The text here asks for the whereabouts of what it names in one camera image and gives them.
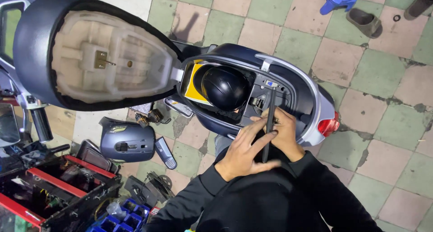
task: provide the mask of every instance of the slipper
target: slipper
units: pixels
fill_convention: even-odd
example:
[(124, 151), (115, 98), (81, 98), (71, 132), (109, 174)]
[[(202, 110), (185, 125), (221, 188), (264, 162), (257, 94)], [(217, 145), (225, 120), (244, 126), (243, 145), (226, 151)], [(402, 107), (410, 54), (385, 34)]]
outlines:
[(346, 19), (369, 38), (375, 39), (382, 34), (382, 22), (374, 14), (369, 14), (360, 9), (352, 8), (346, 14)]
[(433, 5), (433, 0), (415, 0), (405, 11), (404, 18), (414, 20), (424, 13), (430, 6)]

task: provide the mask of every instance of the taillight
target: taillight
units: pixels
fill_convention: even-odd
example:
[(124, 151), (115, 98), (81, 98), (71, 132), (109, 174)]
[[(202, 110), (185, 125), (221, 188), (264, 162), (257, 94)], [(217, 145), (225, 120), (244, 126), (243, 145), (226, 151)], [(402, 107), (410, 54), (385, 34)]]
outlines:
[(338, 122), (338, 113), (335, 112), (335, 117), (333, 119), (322, 120), (319, 122), (317, 129), (324, 137), (328, 137), (334, 131), (338, 129), (340, 123)]

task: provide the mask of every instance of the metal bracket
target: metal bracket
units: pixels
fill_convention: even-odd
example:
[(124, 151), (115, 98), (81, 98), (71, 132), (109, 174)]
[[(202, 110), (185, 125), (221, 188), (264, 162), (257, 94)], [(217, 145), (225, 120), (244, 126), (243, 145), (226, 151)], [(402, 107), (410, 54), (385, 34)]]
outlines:
[(98, 51), (96, 50), (95, 53), (95, 69), (105, 69), (106, 65), (116, 65), (113, 62), (107, 61), (107, 52), (102, 52), (102, 51)]

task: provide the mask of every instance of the handlebar grip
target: handlebar grip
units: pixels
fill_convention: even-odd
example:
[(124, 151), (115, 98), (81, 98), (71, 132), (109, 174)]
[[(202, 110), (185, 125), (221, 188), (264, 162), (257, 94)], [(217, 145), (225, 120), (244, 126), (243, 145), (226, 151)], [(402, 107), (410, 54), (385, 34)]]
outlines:
[(51, 132), (50, 124), (48, 123), (45, 108), (30, 109), (30, 113), (32, 114), (36, 132), (38, 133), (39, 142), (44, 143), (51, 141), (53, 139), (53, 134)]

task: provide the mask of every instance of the electrical wire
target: electrical wire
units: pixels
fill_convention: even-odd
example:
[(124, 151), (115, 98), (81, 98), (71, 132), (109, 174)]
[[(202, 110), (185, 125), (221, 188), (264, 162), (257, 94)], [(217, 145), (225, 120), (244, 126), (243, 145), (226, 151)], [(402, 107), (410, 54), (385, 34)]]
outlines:
[(98, 205), (98, 207), (96, 207), (95, 215), (94, 215), (95, 222), (100, 222), (100, 221), (102, 221), (102, 220), (106, 217), (106, 215), (105, 215), (101, 220), (98, 220), (98, 217), (97, 217), (99, 210), (101, 209), (102, 205), (103, 205), (106, 201), (109, 201), (108, 204), (110, 204), (111, 202), (114, 201), (114, 198), (112, 198), (112, 197), (108, 197), (107, 199), (105, 199), (104, 201), (102, 201), (102, 202)]

